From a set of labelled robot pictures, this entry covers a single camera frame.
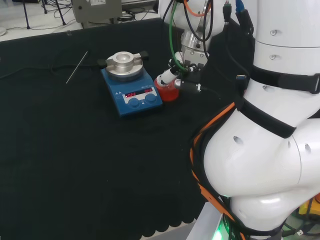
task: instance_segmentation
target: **black tablecloth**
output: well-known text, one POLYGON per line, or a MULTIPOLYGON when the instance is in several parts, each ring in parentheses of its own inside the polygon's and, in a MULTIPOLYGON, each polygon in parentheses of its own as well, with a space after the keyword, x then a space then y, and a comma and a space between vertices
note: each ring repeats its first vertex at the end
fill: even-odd
MULTIPOLYGON (((159 19, 0 43, 0 76, 25 67, 84 65, 116 52, 149 52, 152 78, 168 68, 168 27, 159 19)), ((241 34, 234 57, 250 66, 241 34)), ((211 61, 229 76, 224 38, 211 61)), ((188 140, 232 101, 232 85, 210 65, 210 93, 182 93, 162 108, 119 118, 99 70, 24 69, 0 79, 0 236, 2 240, 139 239, 197 218, 205 200, 188 170, 188 140)))

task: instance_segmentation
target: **digital display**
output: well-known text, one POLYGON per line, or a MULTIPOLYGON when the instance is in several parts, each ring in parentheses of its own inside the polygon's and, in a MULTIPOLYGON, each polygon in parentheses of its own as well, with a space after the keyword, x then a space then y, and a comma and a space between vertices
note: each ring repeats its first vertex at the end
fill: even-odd
POLYGON ((131 98, 133 96, 137 96, 137 95, 140 95, 140 94, 145 94, 145 93, 149 93, 149 92, 152 92, 152 88, 145 88, 145 89, 142 89, 142 90, 139 90, 139 91, 133 91, 133 92, 129 92, 129 93, 126 93, 125 94, 125 97, 126 98, 131 98))

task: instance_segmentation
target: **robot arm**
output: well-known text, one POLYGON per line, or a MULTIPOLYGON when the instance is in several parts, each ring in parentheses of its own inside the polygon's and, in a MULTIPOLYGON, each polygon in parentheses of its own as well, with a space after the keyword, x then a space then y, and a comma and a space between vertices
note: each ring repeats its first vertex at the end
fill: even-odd
MULTIPOLYGON (((209 137, 203 165, 209 184, 221 196, 231 197, 230 209, 244 226, 267 232, 281 230, 282 223, 294 209, 320 192, 317 171, 320 168, 320 122, 308 119, 320 109, 320 44, 317 41, 320 2, 243 2, 256 29, 254 67, 259 71, 258 76, 249 81, 243 98, 265 116, 294 130, 290 137, 283 138, 249 119, 241 110, 235 110, 209 137), (289 78, 287 85, 281 86, 281 79, 275 76, 289 78), (272 78, 278 84, 268 81, 272 78)), ((160 1, 162 17, 169 3, 170 0, 160 1)), ((224 0, 214 1, 212 36, 223 30, 224 3, 224 0)), ((206 2, 189 0, 188 4, 194 12, 203 13, 206 2)), ((201 17, 189 17, 193 29, 201 26, 201 17)), ((173 19, 177 27, 188 33, 190 28, 182 3, 177 6, 173 19)), ((196 58, 188 55, 189 51, 195 55, 196 41, 192 36, 189 39, 187 44, 182 39, 183 57, 197 64, 192 62, 196 58)), ((273 239, 281 239, 281 235, 276 237, 273 239)))
MULTIPOLYGON (((160 0, 159 1, 159 14, 160 17, 163 18, 164 14, 167 10, 168 5, 170 4, 171 0, 160 0)), ((213 29, 211 37, 214 37, 215 35, 218 35, 222 32, 224 28, 224 15, 222 12, 223 6, 225 4, 225 0, 214 0, 213 1, 213 29)), ((236 0, 229 0, 232 6, 236 6, 236 0)), ((257 10, 258 10, 258 0, 242 0, 245 8, 250 13, 250 17, 253 23, 253 26, 257 26, 257 10)), ((204 13, 206 9, 207 0, 190 0, 187 2, 190 9, 195 13, 204 13)), ((170 17, 172 12, 172 5, 169 8, 169 11, 167 12, 167 15, 165 16, 164 22, 169 23, 170 17)), ((193 16, 190 13, 188 13, 190 23, 192 25, 192 28, 194 30, 197 30, 199 25, 203 22, 203 17, 193 16)), ((232 9, 231 18, 239 24, 238 18, 236 16, 236 10, 232 9)), ((184 6, 182 3, 178 3, 178 6, 176 7, 175 14, 173 17, 175 26, 177 28, 183 29, 185 31, 190 31, 189 25, 186 20, 184 6)), ((210 22, 210 14, 207 15, 207 22, 210 22)), ((207 24, 206 27, 206 34, 208 34, 209 31, 209 24, 207 24)))

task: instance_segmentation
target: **white floor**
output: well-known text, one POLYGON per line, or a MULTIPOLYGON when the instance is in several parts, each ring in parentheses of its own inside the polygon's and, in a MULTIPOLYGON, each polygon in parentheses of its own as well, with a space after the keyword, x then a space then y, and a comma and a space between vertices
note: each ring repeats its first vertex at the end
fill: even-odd
MULTIPOLYGON (((69 4, 70 0, 59 1, 60 4, 69 4)), ((64 14, 64 21, 67 25, 63 26, 60 18, 54 17, 55 11, 49 11, 45 14, 44 9, 40 3, 26 3, 26 12, 28 16, 29 25, 32 29, 27 29, 25 11, 22 3, 11 0, 0 0, 0 27, 7 29, 6 34, 0 36, 0 42, 66 32, 68 30, 79 30, 82 29, 82 25, 75 20, 75 16, 72 9, 62 9, 61 12, 64 14)), ((56 8, 46 5, 47 10, 55 10, 56 8)), ((138 13, 135 15, 137 21, 141 20, 146 13, 138 13)), ((158 14, 148 13, 144 19, 158 18, 158 14)))

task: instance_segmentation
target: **black strap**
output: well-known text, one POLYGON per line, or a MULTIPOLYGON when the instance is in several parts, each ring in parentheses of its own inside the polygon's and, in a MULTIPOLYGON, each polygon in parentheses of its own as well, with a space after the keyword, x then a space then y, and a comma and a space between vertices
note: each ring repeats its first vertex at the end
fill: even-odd
POLYGON ((244 90, 248 85, 247 82, 248 81, 243 78, 237 78, 235 81, 236 96, 234 103, 236 109, 248 119, 258 124, 260 127, 268 130, 269 132, 284 139, 289 138, 296 130, 295 127, 290 126, 265 113, 243 97, 244 90))
POLYGON ((286 222, 284 221, 280 226, 270 231, 259 231, 259 230, 251 229, 249 227, 239 226, 238 224, 235 224, 235 222, 233 222, 227 215, 226 217, 228 218, 229 223, 232 224, 232 228, 237 229, 239 232, 241 232, 245 236, 271 236, 271 238, 268 238, 268 239, 272 239, 272 237, 279 236, 279 234, 282 233, 282 228, 286 222))
POLYGON ((295 75, 268 71, 253 66, 251 78, 258 83, 282 89, 304 91, 312 94, 320 93, 320 73, 313 76, 295 75))

